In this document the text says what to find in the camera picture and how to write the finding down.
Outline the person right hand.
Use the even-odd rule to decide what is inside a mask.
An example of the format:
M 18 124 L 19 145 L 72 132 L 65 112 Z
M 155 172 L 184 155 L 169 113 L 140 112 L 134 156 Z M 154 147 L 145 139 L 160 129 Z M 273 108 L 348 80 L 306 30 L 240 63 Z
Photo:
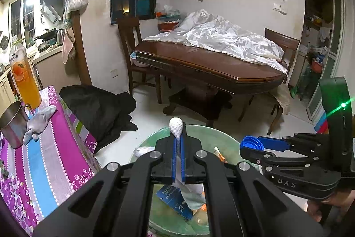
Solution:
M 346 215 L 348 209 L 350 209 L 353 201 L 354 190 L 337 190 L 328 199 L 323 201 L 308 200 L 308 208 L 306 212 L 319 223 L 323 217 L 322 209 L 326 206 L 334 206 L 339 209 L 339 217 L 337 220 L 341 221 L 341 219 Z

